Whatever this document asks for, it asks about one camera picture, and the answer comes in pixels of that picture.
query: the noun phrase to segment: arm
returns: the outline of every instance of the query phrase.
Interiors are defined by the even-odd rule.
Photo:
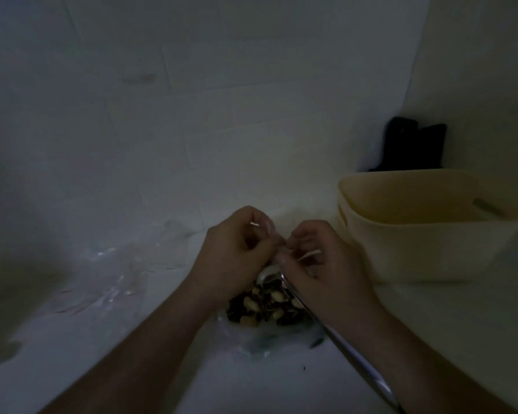
[[[272,230],[272,221],[249,206],[209,229],[178,289],[42,414],[157,412],[205,320],[249,286],[273,256]]]
[[[408,414],[515,413],[421,341],[381,305],[361,254],[325,221],[301,223],[277,261],[307,304],[381,373]],[[305,253],[320,250],[298,261]],[[316,265],[317,277],[304,265]]]

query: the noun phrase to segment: hand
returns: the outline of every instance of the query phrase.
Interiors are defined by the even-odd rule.
[[[220,309],[256,280],[281,242],[267,215],[251,206],[238,209],[207,230],[187,281],[200,289],[212,310]]]
[[[291,254],[278,253],[283,273],[326,324],[340,329],[382,308],[365,273],[361,252],[346,244],[326,221],[305,221],[286,240]],[[320,250],[298,261],[304,254]],[[304,266],[315,265],[316,278]]]

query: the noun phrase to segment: pistachio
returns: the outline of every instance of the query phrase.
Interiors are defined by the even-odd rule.
[[[275,312],[272,313],[272,319],[278,320],[284,316],[284,310],[282,308],[278,308]]]
[[[272,296],[272,299],[274,299],[278,303],[285,301],[284,294],[277,290],[274,290],[273,292],[271,292],[271,296]]]
[[[260,311],[259,305],[249,296],[246,296],[243,299],[243,305],[246,307],[248,311],[253,311],[255,313],[258,313]]]
[[[248,317],[247,315],[244,315],[240,318],[240,325],[244,327],[257,327],[257,320],[255,317]]]
[[[292,305],[296,308],[303,309],[303,305],[297,300],[297,298],[292,299]]]

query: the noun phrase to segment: left hand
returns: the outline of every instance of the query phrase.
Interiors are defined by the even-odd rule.
[[[256,280],[275,254],[275,247],[282,243],[272,220],[246,206],[207,230],[186,279],[199,289],[212,310],[223,308]]]

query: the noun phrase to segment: storage bin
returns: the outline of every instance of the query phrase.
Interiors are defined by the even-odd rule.
[[[357,173],[340,180],[340,232],[373,280],[468,280],[518,230],[518,196],[461,170]]]

